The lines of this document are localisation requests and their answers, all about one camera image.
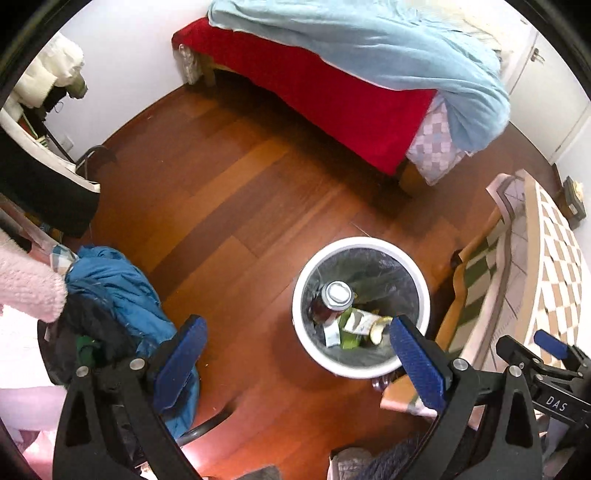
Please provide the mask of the green white milk carton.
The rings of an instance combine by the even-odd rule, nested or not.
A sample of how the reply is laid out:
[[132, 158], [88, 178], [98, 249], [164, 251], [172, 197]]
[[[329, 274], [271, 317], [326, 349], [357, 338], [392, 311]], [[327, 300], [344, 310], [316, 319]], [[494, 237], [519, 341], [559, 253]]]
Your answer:
[[353, 350], [363, 346], [379, 346], [393, 318], [358, 308], [332, 314], [324, 325], [325, 346]]

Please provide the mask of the red cola can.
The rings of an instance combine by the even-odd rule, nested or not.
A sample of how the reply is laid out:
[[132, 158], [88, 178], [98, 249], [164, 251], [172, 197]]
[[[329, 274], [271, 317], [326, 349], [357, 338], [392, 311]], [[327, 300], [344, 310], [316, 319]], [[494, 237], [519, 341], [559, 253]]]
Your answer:
[[311, 320], [317, 324], [332, 321], [348, 310], [354, 299], [352, 288], [344, 281], [326, 283], [311, 301]]

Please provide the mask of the white round trash bin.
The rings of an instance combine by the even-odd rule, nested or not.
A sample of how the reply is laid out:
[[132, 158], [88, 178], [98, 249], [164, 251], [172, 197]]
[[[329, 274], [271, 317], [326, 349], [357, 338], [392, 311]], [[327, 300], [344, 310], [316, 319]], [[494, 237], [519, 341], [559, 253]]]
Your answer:
[[304, 265], [294, 287], [291, 318], [295, 334], [311, 359], [325, 370], [349, 379], [373, 379], [401, 368], [390, 340], [390, 328], [379, 346], [353, 350], [325, 346], [322, 324], [311, 320], [311, 301], [326, 283], [341, 280], [353, 290], [349, 308], [381, 316], [407, 316], [425, 333], [431, 304], [426, 280], [414, 260], [393, 244], [372, 237], [332, 242]]

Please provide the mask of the checkered tablecloth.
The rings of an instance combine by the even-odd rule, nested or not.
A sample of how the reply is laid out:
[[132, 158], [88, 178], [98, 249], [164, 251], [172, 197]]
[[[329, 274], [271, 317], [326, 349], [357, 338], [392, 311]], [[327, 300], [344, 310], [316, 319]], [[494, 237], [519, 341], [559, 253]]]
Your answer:
[[534, 342], [543, 330], [590, 346], [590, 271], [550, 194], [526, 171], [501, 173], [487, 191], [496, 207], [483, 233], [459, 253], [455, 299], [437, 344], [473, 367], [501, 372], [496, 343], [510, 335], [546, 364], [559, 359]]

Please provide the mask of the blue clothing pile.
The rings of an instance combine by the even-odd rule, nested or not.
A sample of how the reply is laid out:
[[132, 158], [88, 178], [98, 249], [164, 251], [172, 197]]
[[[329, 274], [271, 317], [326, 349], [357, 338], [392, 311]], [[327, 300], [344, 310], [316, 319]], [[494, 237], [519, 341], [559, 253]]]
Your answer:
[[114, 248], [80, 247], [65, 283], [69, 297], [90, 301], [123, 327], [141, 357], [177, 333], [147, 277]]

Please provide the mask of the tissue box on stool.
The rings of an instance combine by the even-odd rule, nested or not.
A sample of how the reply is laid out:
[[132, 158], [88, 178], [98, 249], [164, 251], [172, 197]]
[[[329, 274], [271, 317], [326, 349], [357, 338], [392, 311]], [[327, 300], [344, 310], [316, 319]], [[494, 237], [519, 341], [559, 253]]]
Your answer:
[[572, 230], [586, 218], [582, 185], [567, 176], [557, 195], [556, 204]]

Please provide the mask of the pink knit sleeve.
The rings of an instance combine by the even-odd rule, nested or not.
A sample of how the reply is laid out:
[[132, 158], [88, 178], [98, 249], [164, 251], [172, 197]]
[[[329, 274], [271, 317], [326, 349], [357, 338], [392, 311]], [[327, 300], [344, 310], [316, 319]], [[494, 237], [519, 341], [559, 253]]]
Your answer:
[[66, 298], [63, 277], [1, 231], [1, 306], [50, 323], [61, 315]]

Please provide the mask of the checkered pillow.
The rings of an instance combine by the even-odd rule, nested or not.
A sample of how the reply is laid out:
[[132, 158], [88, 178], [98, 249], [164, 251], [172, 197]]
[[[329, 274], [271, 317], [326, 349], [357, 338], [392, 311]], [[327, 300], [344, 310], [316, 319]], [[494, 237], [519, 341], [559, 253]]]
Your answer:
[[437, 184], [470, 153], [453, 142], [448, 111], [443, 97], [437, 94], [419, 127], [407, 158], [429, 186]]

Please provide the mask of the white door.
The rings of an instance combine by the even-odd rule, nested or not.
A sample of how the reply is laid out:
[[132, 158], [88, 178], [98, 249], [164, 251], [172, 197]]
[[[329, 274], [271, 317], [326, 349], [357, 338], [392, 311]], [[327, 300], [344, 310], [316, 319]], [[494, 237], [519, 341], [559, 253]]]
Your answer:
[[550, 42], [521, 19], [509, 81], [511, 123], [548, 163], [555, 163], [590, 116], [590, 100]]

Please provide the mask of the red bed sheet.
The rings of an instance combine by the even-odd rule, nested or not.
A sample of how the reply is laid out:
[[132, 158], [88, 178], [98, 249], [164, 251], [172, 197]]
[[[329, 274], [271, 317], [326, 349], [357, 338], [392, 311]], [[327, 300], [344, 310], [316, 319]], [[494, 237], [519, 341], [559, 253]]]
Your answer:
[[325, 63], [315, 53], [198, 19], [175, 32], [184, 45], [279, 96], [284, 103], [384, 174], [404, 160], [436, 95], [385, 89]]

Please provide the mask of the light blue duvet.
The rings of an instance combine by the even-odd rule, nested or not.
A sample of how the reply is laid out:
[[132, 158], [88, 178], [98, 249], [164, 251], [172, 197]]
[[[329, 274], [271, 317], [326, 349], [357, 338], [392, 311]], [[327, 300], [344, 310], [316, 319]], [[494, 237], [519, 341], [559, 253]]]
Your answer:
[[390, 90], [435, 90], [452, 140], [478, 152], [510, 120], [501, 63], [482, 40], [406, 1], [213, 1], [209, 24], [304, 48]]

